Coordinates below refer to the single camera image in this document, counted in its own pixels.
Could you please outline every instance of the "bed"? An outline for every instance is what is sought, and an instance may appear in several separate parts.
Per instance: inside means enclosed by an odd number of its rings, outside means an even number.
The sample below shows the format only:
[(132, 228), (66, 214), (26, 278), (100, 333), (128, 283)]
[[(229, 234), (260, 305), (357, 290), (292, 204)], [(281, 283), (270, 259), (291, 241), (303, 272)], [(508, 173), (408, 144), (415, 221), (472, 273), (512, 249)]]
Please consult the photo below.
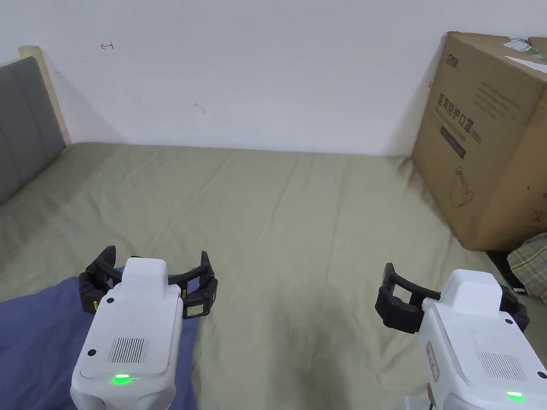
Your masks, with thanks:
[[(460, 246), (410, 159), (63, 141), (0, 205), (0, 301), (77, 276), (109, 244), (119, 264), (157, 257), (170, 273), (207, 250), (203, 409), (400, 408), (427, 378), (416, 337), (374, 310), (386, 262), (438, 290), (456, 268), (499, 275)], [(547, 363), (547, 307), (521, 301)]]

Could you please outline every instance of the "blue blanket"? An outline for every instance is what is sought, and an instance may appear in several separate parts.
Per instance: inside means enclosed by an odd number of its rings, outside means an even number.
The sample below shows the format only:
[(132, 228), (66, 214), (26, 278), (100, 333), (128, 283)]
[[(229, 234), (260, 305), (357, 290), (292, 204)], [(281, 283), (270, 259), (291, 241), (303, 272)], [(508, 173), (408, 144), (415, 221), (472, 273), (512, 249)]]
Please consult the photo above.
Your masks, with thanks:
[[(188, 290), (198, 283), (191, 281)], [(92, 320), (80, 306), (78, 278), (0, 303), (0, 408), (76, 409), (72, 371)], [(197, 409), (191, 367), (199, 322), (187, 319), (182, 326), (171, 409)]]

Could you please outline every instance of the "gray upholstered headboard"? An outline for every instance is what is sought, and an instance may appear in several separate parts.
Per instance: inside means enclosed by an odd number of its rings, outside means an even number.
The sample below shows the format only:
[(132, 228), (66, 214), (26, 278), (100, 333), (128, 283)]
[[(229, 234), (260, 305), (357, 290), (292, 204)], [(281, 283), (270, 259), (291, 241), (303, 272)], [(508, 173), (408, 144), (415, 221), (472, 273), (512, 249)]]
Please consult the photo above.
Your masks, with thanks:
[(0, 203), (51, 164), (65, 148), (38, 63), (0, 67)]

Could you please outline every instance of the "label sticker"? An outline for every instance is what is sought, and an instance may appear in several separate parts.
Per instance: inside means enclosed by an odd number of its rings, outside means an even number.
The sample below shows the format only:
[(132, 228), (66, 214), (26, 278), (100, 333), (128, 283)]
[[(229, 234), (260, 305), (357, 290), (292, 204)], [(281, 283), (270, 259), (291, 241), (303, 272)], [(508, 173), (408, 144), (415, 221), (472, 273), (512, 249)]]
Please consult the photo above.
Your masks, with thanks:
[(431, 373), (433, 374), (433, 380), (439, 380), (439, 366), (437, 365), (437, 359), (435, 358), (435, 352), (433, 352), (433, 346), (431, 342), (427, 342), (427, 358), (429, 359), (429, 366), (431, 367)]
[(505, 56), (505, 58), (508, 58), (508, 59), (510, 59), (510, 60), (512, 60), (516, 63), (522, 64), (523, 66), (529, 67), (529, 68), (534, 69), (536, 71), (541, 71), (542, 73), (547, 74), (547, 65), (546, 64), (534, 63), (532, 61), (521, 60), (520, 58), (509, 57), (509, 56)]
[(197, 306), (188, 306), (188, 309), (187, 309), (188, 316), (196, 316), (196, 315), (199, 315), (200, 313), (203, 313), (202, 304), (199, 304)]
[(505, 47), (509, 47), (510, 49), (517, 50), (517, 51), (528, 51), (532, 48), (531, 45), (528, 45), (523, 39), (521, 38), (514, 38), (508, 43), (504, 44)]

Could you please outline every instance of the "wooden bed frame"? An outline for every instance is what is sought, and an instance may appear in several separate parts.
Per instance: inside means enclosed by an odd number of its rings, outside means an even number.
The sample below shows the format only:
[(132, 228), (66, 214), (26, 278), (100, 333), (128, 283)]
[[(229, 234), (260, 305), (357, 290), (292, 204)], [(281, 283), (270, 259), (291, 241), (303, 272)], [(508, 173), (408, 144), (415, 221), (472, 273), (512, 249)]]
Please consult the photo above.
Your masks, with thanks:
[(59, 123), (59, 126), (61, 128), (63, 139), (65, 140), (65, 144), (67, 146), (70, 145), (72, 143), (70, 139), (70, 135), (68, 134), (68, 129), (65, 124), (65, 120), (63, 118), (63, 113), (61, 112), (61, 107), (59, 106), (59, 100), (57, 99), (57, 94), (55, 93), (55, 89), (53, 88), (53, 83), (51, 82), (51, 77), (49, 75), (48, 68), (45, 63), (45, 58), (42, 53), (42, 49), (35, 45), (23, 45), (19, 47), (19, 55), (20, 55), (20, 58), (18, 60), (20, 60), (21, 58), (34, 57), (36, 61), (38, 62), (38, 67), (40, 68), (42, 78), (44, 79), (45, 87), (48, 90), (49, 99), (51, 100), (53, 111), (55, 112), (55, 116), (57, 117), (57, 122)]

